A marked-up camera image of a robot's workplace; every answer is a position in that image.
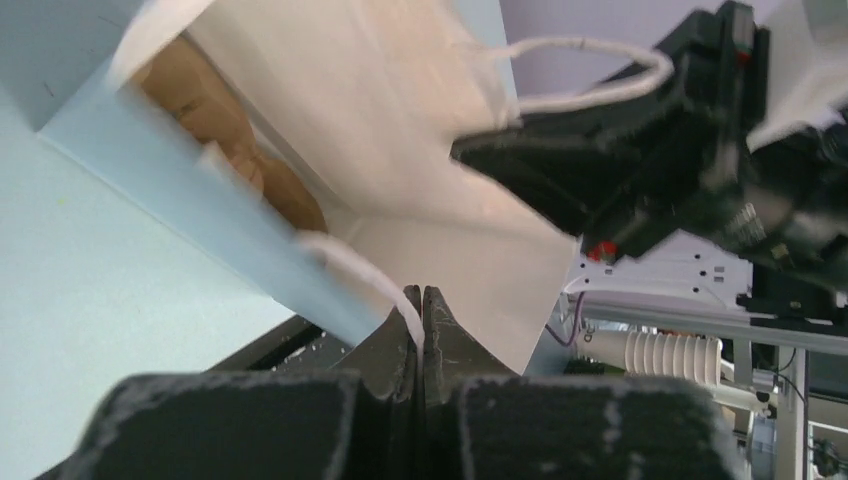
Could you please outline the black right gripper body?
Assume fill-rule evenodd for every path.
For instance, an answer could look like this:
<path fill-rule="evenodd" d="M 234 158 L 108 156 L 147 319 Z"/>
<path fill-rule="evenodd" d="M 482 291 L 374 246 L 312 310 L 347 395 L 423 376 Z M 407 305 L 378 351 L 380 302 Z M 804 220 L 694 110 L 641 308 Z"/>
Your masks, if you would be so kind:
<path fill-rule="evenodd" d="M 702 188 L 690 233 L 751 263 L 831 292 L 847 289 L 847 128 L 806 127 Z"/>

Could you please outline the white paper bag with handles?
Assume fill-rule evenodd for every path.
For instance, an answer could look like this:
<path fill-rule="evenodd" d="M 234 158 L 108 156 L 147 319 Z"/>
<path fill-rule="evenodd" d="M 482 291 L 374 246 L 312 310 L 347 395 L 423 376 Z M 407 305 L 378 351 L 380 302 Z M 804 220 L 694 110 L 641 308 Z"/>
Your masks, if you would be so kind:
<path fill-rule="evenodd" d="M 497 69 L 542 47 L 620 55 L 640 72 L 572 96 L 517 100 Z M 148 1 L 108 70 L 160 104 L 206 106 L 186 124 L 218 143 L 259 129 L 316 183 L 342 248 L 398 284 L 438 286 L 461 324 L 523 372 L 576 255 L 528 207 L 450 155 L 465 134 L 522 113 L 582 113 L 641 98 L 664 54 L 588 37 L 489 47 L 449 1 Z"/>

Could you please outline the brown cardboard cup carrier tray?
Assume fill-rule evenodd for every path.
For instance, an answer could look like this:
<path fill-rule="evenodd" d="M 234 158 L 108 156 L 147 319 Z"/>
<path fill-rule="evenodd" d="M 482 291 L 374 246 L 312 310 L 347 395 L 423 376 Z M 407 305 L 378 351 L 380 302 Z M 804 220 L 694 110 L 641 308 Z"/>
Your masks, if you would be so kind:
<path fill-rule="evenodd" d="M 176 37 L 133 77 L 146 96 L 230 167 L 298 230 L 328 231 L 318 201 L 297 174 L 258 143 L 242 103 L 202 52 Z"/>

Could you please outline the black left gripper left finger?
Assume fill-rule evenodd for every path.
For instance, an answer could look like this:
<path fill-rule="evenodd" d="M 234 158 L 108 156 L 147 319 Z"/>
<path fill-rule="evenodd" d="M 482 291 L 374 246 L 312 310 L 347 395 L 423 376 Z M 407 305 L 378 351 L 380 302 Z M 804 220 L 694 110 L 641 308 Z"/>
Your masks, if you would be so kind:
<path fill-rule="evenodd" d="M 49 479 L 418 479 L 416 348 L 392 310 L 329 367 L 128 377 Z"/>

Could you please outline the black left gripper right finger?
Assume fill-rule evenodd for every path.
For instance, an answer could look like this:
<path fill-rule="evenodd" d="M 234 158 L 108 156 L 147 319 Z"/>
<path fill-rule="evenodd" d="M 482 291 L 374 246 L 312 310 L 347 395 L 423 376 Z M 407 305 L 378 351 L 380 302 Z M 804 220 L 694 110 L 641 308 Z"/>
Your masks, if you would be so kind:
<path fill-rule="evenodd" d="M 707 391 L 668 377 L 520 376 L 422 293 L 431 479 L 743 479 Z"/>

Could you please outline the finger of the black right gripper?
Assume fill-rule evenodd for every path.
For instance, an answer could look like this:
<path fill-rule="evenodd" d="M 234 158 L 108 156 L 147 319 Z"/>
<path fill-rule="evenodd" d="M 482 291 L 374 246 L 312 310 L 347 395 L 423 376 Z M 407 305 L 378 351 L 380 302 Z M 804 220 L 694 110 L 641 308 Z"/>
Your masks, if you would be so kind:
<path fill-rule="evenodd" d="M 598 262 L 637 258 L 683 230 L 734 251 L 748 132 L 765 113 L 767 30 L 727 1 L 691 12 L 659 51 L 672 64 L 632 99 L 524 108 L 502 130 L 456 139 L 451 158 L 502 186 Z"/>

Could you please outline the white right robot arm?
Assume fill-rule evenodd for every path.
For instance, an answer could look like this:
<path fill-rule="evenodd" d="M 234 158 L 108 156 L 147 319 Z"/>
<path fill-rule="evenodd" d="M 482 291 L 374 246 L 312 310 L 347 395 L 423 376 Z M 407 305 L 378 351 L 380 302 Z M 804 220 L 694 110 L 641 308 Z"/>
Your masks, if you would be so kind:
<path fill-rule="evenodd" d="M 847 5 L 696 10 L 590 91 L 457 138 L 580 251 L 565 289 L 824 318 L 847 287 Z"/>

